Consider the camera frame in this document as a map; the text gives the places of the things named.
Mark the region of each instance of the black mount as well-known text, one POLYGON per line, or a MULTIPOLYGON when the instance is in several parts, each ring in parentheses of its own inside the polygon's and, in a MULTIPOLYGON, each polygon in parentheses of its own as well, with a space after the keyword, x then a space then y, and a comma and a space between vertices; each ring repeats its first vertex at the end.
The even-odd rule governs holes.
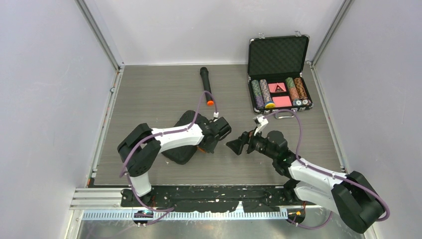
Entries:
MULTIPOLYGON (((130 151, 143 138, 151 135, 152 129, 146 123, 138 125, 117 147, 121 161, 124 162, 130 151)), ((158 152, 161 149, 160 142, 154 138, 147 140, 146 145, 138 147, 127 163, 127 171, 131 177, 140 176, 151 168, 158 152)))

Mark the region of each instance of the table surface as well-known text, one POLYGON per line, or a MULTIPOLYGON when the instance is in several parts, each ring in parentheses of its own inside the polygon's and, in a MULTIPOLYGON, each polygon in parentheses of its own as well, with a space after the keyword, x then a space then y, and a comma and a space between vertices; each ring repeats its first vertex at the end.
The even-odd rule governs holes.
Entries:
MULTIPOLYGON (((203 91, 200 65, 126 66, 118 90, 109 129, 95 178, 96 185, 127 184, 119 178, 122 166, 117 146, 140 123, 150 127, 172 127, 187 110, 195 110, 203 91)), ((284 184, 272 160, 257 152, 235 155, 225 143, 242 132, 255 128, 246 65, 206 65, 210 72, 211 90, 220 116, 232 127, 232 133, 219 142, 214 154, 197 152, 185 165, 178 165, 159 155, 151 169, 152 185, 207 184, 284 184)), ((311 70, 305 66, 303 78, 314 102, 314 108, 299 112, 303 124, 300 155, 309 162, 340 171, 340 163, 311 70)), ((213 108, 201 104, 200 114, 211 119, 213 108)), ((296 150, 299 126, 296 119, 269 118, 264 135, 279 130, 296 150)))

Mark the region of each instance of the white wall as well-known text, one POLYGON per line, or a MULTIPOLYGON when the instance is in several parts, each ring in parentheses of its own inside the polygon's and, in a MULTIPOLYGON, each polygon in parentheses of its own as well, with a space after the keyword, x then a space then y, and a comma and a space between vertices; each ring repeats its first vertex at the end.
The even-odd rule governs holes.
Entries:
POLYGON ((0 7, 0 238, 57 239, 114 69, 74 0, 0 7))
POLYGON ((248 40, 311 37, 312 59, 341 0, 95 0, 126 65, 246 63, 248 40))
POLYGON ((422 234, 422 5, 355 1, 317 73, 349 170, 391 208, 380 238, 422 234))

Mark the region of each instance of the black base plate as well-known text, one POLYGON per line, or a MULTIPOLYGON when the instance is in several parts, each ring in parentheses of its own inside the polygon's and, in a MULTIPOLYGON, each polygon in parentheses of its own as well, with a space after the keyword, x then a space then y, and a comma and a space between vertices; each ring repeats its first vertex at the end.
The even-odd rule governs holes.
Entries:
MULTIPOLYGON (((122 207, 141 207, 130 189, 122 190, 122 195, 122 207)), ((153 186, 141 200, 150 207, 174 207, 175 212, 232 212, 239 201, 246 213, 276 212, 280 210, 277 206, 302 205, 302 201, 288 202, 284 189, 271 185, 153 186)))

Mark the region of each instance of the black microphone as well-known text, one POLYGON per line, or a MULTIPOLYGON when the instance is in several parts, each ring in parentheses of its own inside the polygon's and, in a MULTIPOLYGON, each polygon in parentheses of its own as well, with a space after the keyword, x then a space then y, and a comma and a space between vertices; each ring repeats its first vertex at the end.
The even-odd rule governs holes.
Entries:
MULTIPOLYGON (((210 79, 208 77, 208 69, 206 67, 201 67, 199 74, 202 78, 202 83, 204 84, 204 91, 208 91, 211 93, 211 86, 210 86, 210 79)), ((205 94, 205 99, 207 100, 207 106, 213 106, 214 101, 210 95, 205 94)))

